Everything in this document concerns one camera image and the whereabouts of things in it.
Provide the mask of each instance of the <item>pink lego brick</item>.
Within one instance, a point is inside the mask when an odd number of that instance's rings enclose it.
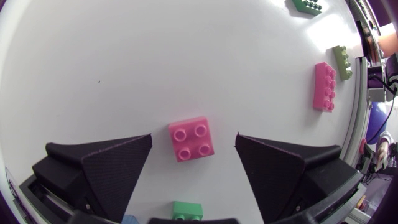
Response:
[[[209,125],[204,116],[171,123],[169,132],[178,162],[214,154]]]
[[[315,92],[313,107],[318,110],[332,112],[335,105],[333,99],[336,96],[336,71],[327,63],[315,65]]]

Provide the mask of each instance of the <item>white tabletop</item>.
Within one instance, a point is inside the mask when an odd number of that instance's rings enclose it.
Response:
[[[237,132],[341,146],[351,119],[354,75],[336,77],[332,113],[312,108],[315,64],[337,70],[331,48],[345,45],[355,72],[363,54],[345,1],[318,3],[324,12],[314,17],[291,0],[31,2],[0,49],[7,167],[21,184],[46,142],[152,133],[126,214],[170,218],[180,200],[201,203],[206,220],[262,223]],[[177,163],[167,125],[201,115],[215,155]]]

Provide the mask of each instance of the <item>green lego brick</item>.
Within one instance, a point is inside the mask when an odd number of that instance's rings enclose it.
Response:
[[[351,64],[348,62],[348,54],[346,53],[346,47],[336,46],[333,47],[333,53],[335,54],[338,73],[340,74],[341,80],[347,80],[351,78],[353,72],[351,71]]]
[[[174,220],[201,220],[203,218],[203,210],[201,204],[188,202],[173,202]]]
[[[322,6],[317,4],[318,0],[292,0],[294,6],[299,12],[308,13],[311,15],[319,15],[322,11]]]

